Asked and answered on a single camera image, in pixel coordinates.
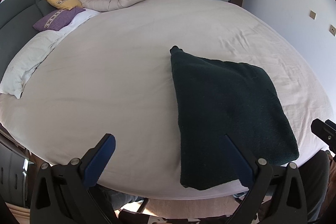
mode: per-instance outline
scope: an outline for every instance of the dark green cloth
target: dark green cloth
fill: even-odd
[[[273,165],[298,158],[293,131],[263,69],[195,57],[177,46],[170,52],[183,186],[205,190],[237,179],[225,156],[225,134]]]

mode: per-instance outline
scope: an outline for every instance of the wooden floor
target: wooden floor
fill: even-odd
[[[138,203],[131,203],[123,208],[135,212],[139,206]],[[238,203],[232,196],[202,200],[150,199],[143,213],[164,218],[203,218],[230,215],[237,207]]]

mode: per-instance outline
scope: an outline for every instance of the gray upholstered headboard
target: gray upholstered headboard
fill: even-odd
[[[54,10],[46,0],[0,3],[0,81],[14,56],[38,33],[34,23]]]

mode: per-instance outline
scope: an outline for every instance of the bed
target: bed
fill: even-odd
[[[44,0],[0,4],[0,72],[36,35],[32,25],[52,9]],[[239,181],[204,191],[179,183],[180,133],[169,53],[174,45],[195,56],[263,68],[293,129],[299,166],[328,148],[310,124],[332,119],[332,107],[305,60],[248,11],[215,0],[145,0],[90,18],[39,65],[19,100],[0,95],[0,122],[52,164],[81,157],[112,133],[117,148],[99,183],[125,193],[204,199],[242,192]]]

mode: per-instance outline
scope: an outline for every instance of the yellow pillow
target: yellow pillow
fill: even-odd
[[[75,7],[83,8],[79,0],[46,0],[50,5],[59,10],[71,10]]]

